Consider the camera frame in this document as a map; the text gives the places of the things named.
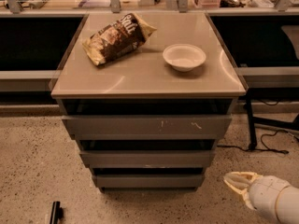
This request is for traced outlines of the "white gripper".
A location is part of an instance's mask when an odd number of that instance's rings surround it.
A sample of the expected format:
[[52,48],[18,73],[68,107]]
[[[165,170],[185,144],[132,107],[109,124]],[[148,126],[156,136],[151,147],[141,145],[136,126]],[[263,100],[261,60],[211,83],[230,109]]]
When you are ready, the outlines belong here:
[[265,218],[277,218],[278,195],[291,185],[288,181],[278,177],[272,175],[261,177],[254,172],[231,172],[227,173],[223,179],[231,190],[242,197],[246,207],[253,206],[253,209]]

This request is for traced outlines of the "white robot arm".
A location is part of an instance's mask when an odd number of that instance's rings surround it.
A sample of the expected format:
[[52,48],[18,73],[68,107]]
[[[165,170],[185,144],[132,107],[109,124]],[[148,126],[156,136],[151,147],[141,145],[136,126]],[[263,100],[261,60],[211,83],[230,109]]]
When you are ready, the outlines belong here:
[[299,224],[299,188],[273,175],[231,172],[224,183],[245,205],[273,224]]

